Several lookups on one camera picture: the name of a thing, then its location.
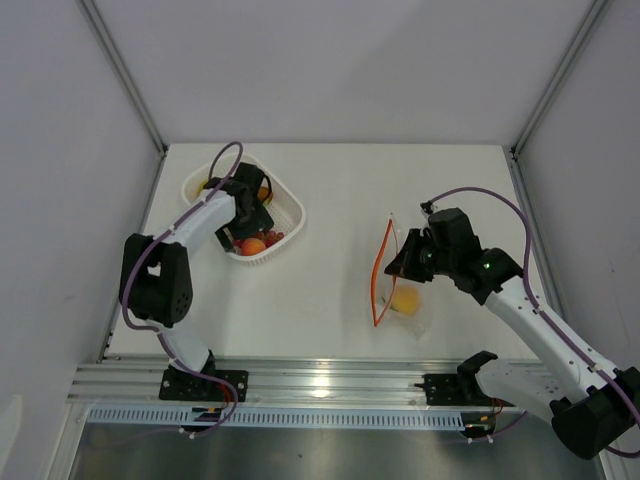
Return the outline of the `red grape bunch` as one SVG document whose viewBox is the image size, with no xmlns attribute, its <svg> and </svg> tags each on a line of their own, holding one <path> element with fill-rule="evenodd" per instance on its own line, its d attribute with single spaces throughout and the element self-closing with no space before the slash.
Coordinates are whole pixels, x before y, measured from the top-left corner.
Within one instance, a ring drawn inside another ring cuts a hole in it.
<svg viewBox="0 0 640 480">
<path fill-rule="evenodd" d="M 257 244 L 261 242 L 266 248 L 270 248 L 272 245 L 278 243 L 285 237 L 285 234 L 276 230 L 269 230 L 268 232 L 259 232 L 256 235 L 247 239 L 237 239 L 233 241 L 233 246 L 240 249 L 246 242 L 250 244 Z"/>
</svg>

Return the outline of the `red orange peach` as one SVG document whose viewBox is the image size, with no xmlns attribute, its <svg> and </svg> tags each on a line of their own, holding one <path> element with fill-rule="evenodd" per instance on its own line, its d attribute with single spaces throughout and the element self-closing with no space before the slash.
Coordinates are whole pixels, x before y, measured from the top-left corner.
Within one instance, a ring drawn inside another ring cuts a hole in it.
<svg viewBox="0 0 640 480">
<path fill-rule="evenodd" d="M 262 253 L 266 249 L 264 241 L 258 238 L 248 238 L 243 241 L 240 252 L 242 256 L 255 256 Z"/>
</svg>

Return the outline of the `orange fruit with leaf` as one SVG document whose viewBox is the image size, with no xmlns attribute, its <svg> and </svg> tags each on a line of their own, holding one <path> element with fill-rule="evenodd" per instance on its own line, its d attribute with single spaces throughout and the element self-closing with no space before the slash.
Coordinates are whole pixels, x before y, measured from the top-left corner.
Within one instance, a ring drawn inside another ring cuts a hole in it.
<svg viewBox="0 0 640 480">
<path fill-rule="evenodd" d="M 421 307 L 419 291 L 409 285 L 397 285 L 391 296 L 390 308 L 405 316 L 414 316 Z"/>
</svg>

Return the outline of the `clear zip top bag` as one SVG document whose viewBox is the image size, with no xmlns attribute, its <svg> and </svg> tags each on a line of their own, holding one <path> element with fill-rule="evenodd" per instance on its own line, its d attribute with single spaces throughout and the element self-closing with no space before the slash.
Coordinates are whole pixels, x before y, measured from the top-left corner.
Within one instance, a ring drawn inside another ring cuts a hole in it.
<svg viewBox="0 0 640 480">
<path fill-rule="evenodd" d="M 377 329 L 393 327 L 396 330 L 402 330 L 415 341 L 420 341 L 427 336 L 433 324 L 434 302 L 431 292 L 422 284 L 384 272 L 390 262 L 400 253 L 407 236 L 407 230 L 401 227 L 394 214 L 390 213 L 370 274 L 371 323 Z M 390 308 L 391 296 L 397 285 L 409 285 L 419 291 L 421 307 L 414 316 L 401 315 Z"/>
</svg>

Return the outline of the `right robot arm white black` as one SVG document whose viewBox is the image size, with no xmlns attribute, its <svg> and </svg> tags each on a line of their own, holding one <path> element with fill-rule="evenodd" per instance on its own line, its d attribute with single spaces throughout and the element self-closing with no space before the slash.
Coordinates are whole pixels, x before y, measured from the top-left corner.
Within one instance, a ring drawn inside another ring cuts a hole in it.
<svg viewBox="0 0 640 480">
<path fill-rule="evenodd" d="M 481 246 L 458 208 L 412 229 L 385 274 L 426 283 L 449 278 L 507 324 L 551 373 L 544 380 L 482 351 L 461 364 L 458 395 L 468 403 L 505 400 L 548 423 L 575 456 L 592 459 L 639 422 L 639 371 L 596 352 L 531 290 L 525 272 L 499 248 Z"/>
</svg>

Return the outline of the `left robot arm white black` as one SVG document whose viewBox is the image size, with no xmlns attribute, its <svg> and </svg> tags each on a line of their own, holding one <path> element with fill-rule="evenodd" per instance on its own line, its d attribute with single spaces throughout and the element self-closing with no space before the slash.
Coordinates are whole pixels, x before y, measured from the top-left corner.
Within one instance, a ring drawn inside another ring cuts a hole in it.
<svg viewBox="0 0 640 480">
<path fill-rule="evenodd" d="M 213 354 L 188 319 L 193 301 L 191 259 L 211 238 L 226 250 L 254 239 L 274 222 L 259 198 L 271 181 L 254 164 L 239 162 L 223 178 L 211 177 L 196 200 L 159 234 L 133 234 L 125 242 L 119 300 L 129 328 L 159 337 L 171 366 L 184 372 L 182 388 L 197 400 L 216 390 L 205 368 Z"/>
</svg>

